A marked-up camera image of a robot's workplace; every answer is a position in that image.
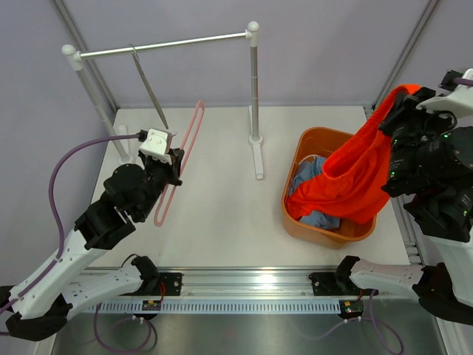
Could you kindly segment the orange shorts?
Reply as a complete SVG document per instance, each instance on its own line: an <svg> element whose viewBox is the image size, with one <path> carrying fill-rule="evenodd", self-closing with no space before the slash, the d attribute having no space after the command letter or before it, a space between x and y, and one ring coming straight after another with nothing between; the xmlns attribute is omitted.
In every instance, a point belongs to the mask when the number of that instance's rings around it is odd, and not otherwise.
<svg viewBox="0 0 473 355"><path fill-rule="evenodd" d="M288 214L295 220L313 211L367 223L386 205L391 138L378 129L398 94L413 95L418 84L394 88L367 122L324 162L322 173L301 183L287 199Z"/></svg>

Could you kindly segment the grey clothes hanger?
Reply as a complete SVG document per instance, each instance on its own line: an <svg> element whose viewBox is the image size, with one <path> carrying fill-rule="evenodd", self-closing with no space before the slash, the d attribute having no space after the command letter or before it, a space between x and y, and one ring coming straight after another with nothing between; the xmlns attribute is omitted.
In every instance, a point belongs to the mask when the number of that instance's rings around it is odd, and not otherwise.
<svg viewBox="0 0 473 355"><path fill-rule="evenodd" d="M145 87L145 89L148 93L148 96L149 96L155 110L157 111L158 117L160 118L160 120L161 120L162 124L164 125L164 127L166 129L169 129L169 124L166 120L164 111L163 111L163 109L160 105L160 102L158 101L157 96L155 95L155 93L154 93L147 77L146 77L146 74L145 74L145 72L144 72L144 70L143 70L143 68L140 64L140 59L138 57L137 51L134 47L132 47L132 59L135 63L135 67L136 67L137 72L140 76L140 79L143 82L143 85L144 85L144 87Z"/></svg>

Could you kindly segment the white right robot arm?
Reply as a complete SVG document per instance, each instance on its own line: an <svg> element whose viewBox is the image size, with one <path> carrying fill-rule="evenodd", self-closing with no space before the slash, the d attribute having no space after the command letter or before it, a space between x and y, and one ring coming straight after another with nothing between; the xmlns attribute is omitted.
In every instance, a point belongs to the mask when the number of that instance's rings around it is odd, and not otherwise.
<svg viewBox="0 0 473 355"><path fill-rule="evenodd" d="M335 272L336 288L387 291L411 297L430 314L472 323L472 128L465 87L438 95L421 87L395 96L379 128L388 137L389 169L383 190L409 195L404 205L438 249L434 266L388 266L347 256Z"/></svg>

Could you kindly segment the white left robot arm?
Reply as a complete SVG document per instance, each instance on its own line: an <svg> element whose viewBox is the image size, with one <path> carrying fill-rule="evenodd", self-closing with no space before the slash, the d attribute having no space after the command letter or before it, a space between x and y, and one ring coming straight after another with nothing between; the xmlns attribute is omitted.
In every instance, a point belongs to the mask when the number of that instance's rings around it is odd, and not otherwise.
<svg viewBox="0 0 473 355"><path fill-rule="evenodd" d="M7 334L33 342L59 332L68 321L92 305L123 294L150 295L163 289L157 267L147 256L96 281L72 281L92 262L112 250L143 223L168 185L181 185L181 149L171 149L163 163L140 152L142 163L123 164L103 183L104 191L75 221L61 257L40 269L52 270L37 284L31 277L16 286L1 287L1 306L11 313Z"/></svg>

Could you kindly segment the light blue shorts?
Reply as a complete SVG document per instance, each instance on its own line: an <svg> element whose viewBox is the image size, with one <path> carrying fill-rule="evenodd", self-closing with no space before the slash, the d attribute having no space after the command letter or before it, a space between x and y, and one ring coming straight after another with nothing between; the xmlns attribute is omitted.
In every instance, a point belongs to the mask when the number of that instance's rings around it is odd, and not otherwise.
<svg viewBox="0 0 473 355"><path fill-rule="evenodd" d="M319 155L304 157L290 183L289 195L292 195L301 183L320 175L325 161L326 158ZM318 211L312 211L309 215L301 217L299 221L305 225L324 230L334 230L340 226L339 218Z"/></svg>

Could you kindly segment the pink clothes hanger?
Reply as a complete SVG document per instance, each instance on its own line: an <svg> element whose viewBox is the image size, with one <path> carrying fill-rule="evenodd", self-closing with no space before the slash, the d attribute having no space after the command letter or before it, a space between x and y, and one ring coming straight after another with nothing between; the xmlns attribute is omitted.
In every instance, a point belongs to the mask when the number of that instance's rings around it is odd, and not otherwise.
<svg viewBox="0 0 473 355"><path fill-rule="evenodd" d="M193 117L188 125L186 133L184 134L183 141L180 148L184 150L184 156L182 159L180 173L184 173L188 159L190 158L192 149L194 148L195 141L200 131L200 127L203 122L205 114L205 102L199 100L195 106ZM154 225L158 228L162 227L167 214L169 212L171 203L174 198L177 186L168 185L161 195L157 207L154 211Z"/></svg>

